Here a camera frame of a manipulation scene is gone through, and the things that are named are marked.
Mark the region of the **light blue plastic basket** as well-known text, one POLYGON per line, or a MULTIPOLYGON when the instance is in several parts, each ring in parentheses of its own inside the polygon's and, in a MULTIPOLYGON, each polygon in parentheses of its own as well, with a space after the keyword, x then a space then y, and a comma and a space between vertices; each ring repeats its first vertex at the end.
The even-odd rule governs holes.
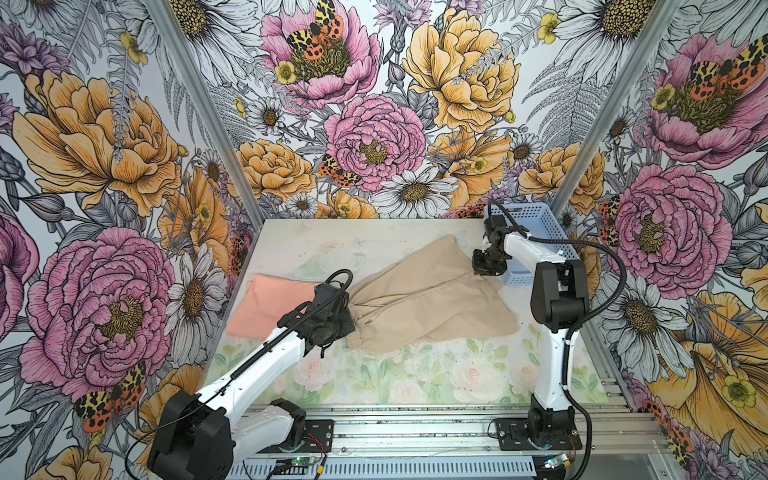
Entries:
POLYGON ((488 203, 484 208, 483 228, 484 220, 490 215, 503 215, 512 229, 504 241, 506 253, 512 258, 508 261, 507 272, 498 276, 505 285, 531 284, 540 262, 557 264, 578 258, 544 203, 509 203, 502 206, 488 203))

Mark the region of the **peach graphic t-shirt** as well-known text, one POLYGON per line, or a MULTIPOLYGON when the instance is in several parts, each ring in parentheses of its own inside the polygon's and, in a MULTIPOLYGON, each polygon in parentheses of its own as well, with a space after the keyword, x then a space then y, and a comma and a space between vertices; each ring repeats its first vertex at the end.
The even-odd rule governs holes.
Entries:
POLYGON ((315 284, 256 274, 226 328, 228 336, 266 340, 283 315, 314 299, 315 284))

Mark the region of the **beige drawstring shorts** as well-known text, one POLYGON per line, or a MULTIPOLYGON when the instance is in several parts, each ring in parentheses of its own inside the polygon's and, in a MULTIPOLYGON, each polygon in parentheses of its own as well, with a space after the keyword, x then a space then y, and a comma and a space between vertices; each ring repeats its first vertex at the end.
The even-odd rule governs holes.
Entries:
POLYGON ((474 273, 453 236, 443 236, 353 290, 347 346, 383 354, 417 342, 514 334, 520 321, 501 289, 474 273))

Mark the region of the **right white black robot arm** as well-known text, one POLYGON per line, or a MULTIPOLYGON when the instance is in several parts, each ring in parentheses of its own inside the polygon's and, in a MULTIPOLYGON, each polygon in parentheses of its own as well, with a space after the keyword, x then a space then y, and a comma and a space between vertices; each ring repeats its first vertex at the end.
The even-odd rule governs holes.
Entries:
POLYGON ((534 239, 509 216, 487 215, 483 246, 472 256, 474 272, 502 276, 513 260, 532 274, 530 311, 542 331, 540 376, 524 422, 525 438, 538 449, 578 447, 570 379, 577 324, 590 311, 586 267, 551 240, 534 239))

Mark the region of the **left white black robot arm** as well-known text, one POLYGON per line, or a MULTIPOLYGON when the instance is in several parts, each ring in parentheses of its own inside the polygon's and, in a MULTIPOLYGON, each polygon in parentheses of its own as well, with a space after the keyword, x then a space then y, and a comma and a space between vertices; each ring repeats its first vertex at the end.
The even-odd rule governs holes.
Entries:
POLYGON ((275 400, 256 414, 248 410, 287 369, 354 331, 347 289, 332 279, 318 284, 313 299, 284 314, 236 367, 194 394, 175 393, 155 429, 148 470, 161 479, 224 479, 252 454, 300 443, 301 407, 275 400))

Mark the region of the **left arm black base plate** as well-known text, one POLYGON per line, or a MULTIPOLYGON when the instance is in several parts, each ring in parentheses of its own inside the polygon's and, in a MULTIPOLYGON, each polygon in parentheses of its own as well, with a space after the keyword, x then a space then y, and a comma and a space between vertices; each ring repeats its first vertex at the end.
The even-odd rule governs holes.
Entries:
POLYGON ((287 439, 286 450, 299 453, 330 453, 335 422, 330 419, 303 420, 295 424, 287 439))

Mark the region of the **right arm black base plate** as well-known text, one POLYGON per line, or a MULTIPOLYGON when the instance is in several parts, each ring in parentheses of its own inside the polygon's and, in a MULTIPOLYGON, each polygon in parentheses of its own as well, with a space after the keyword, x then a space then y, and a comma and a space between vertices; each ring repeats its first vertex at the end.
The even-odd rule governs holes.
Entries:
POLYGON ((528 421, 518 417, 492 420, 487 434, 497 441, 501 451, 578 451, 583 448, 576 430, 544 430, 533 435, 529 433, 528 421))

